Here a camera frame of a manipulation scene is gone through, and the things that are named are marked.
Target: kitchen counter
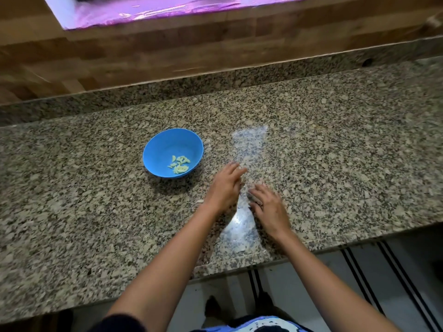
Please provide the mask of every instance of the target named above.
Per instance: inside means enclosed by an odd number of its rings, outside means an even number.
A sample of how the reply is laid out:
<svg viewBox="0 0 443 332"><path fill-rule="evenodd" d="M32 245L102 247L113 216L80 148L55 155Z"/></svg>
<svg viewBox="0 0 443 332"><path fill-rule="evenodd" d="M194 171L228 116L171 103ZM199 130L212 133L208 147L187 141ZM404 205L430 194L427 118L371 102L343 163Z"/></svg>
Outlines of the kitchen counter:
<svg viewBox="0 0 443 332"><path fill-rule="evenodd" d="M119 296L232 159L313 251L441 222L442 83L436 58L0 128L0 322ZM162 180L141 155L173 127L205 153ZM281 258L246 189L194 277Z"/></svg>

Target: blue bowl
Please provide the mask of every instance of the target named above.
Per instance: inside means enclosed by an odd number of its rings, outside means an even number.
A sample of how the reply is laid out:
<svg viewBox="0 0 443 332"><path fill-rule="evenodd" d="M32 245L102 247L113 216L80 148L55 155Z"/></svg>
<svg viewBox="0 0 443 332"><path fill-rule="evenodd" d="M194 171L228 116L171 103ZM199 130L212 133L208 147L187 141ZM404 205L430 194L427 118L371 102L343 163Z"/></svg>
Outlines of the blue bowl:
<svg viewBox="0 0 443 332"><path fill-rule="evenodd" d="M172 156L186 156L191 163L187 172L175 174L168 168ZM203 142L199 136L188 129L174 128L164 130L149 140L143 150L145 168L158 177L179 178L190 173L203 157Z"/></svg>

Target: floor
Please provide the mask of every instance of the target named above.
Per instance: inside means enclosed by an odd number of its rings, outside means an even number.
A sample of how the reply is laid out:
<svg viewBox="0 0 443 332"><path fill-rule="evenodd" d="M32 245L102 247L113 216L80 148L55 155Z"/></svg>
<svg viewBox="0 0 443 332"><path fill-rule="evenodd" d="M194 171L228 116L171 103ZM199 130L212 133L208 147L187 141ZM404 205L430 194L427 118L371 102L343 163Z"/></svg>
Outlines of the floor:
<svg viewBox="0 0 443 332"><path fill-rule="evenodd" d="M402 331L443 332L442 237L443 226L436 226L318 257ZM300 324L315 332L329 331L292 266L281 262L190 282L168 332L200 328L210 295L235 317L252 313L260 288ZM71 331L86 331L111 305L75 309Z"/></svg>

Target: wooden panel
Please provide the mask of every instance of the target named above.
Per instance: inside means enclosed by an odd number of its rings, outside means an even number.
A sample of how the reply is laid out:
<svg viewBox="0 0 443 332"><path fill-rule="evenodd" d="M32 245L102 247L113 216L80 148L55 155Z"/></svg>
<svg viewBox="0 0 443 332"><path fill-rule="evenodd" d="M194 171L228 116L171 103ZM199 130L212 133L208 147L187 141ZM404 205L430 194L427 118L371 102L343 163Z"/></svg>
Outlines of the wooden panel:
<svg viewBox="0 0 443 332"><path fill-rule="evenodd" d="M302 0L73 31L43 0L1 3L0 104L443 33L425 25L443 0Z"/></svg>

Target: right hand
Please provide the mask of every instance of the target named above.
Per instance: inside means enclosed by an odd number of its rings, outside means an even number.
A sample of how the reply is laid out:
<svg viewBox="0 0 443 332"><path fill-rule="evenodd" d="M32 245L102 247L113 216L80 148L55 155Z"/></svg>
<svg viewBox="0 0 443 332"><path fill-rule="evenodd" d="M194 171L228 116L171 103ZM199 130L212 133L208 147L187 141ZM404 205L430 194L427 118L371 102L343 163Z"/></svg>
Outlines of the right hand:
<svg viewBox="0 0 443 332"><path fill-rule="evenodd" d="M277 242L283 235L292 233L285 207L277 193L264 184L255 184L255 188L250 189L249 193L262 202L261 207L257 203L249 203L249 205L266 233Z"/></svg>

